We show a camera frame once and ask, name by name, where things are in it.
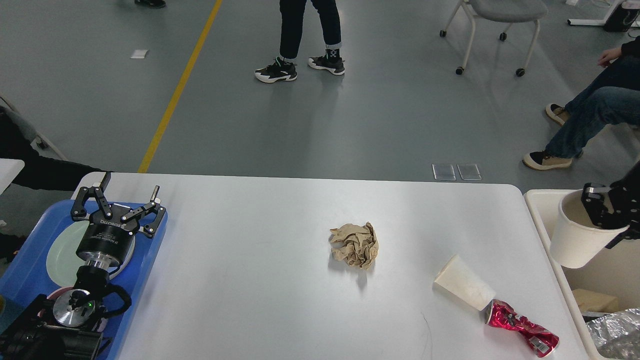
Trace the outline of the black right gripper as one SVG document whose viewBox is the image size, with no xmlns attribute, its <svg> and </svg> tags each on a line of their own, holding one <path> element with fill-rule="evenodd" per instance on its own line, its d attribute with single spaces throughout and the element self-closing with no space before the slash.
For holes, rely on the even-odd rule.
<svg viewBox="0 0 640 360">
<path fill-rule="evenodd" d="M 613 212 L 605 205 L 607 195 Z M 639 229 L 640 164 L 636 162 L 622 179 L 611 183 L 610 186 L 585 183 L 580 202 L 592 225 L 598 228 L 615 230 L 629 226 L 608 242 L 605 245 L 606 249 L 612 249 L 622 241 L 630 241 L 631 229 Z"/>
</svg>

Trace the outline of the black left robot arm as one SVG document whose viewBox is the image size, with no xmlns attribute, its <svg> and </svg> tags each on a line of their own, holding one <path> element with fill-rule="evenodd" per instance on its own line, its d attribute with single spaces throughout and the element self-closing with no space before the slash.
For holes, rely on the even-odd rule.
<svg viewBox="0 0 640 360">
<path fill-rule="evenodd" d="M 115 360 L 166 231 L 146 203 L 110 202 L 101 182 L 48 208 L 1 277 L 3 360 Z"/>
</svg>

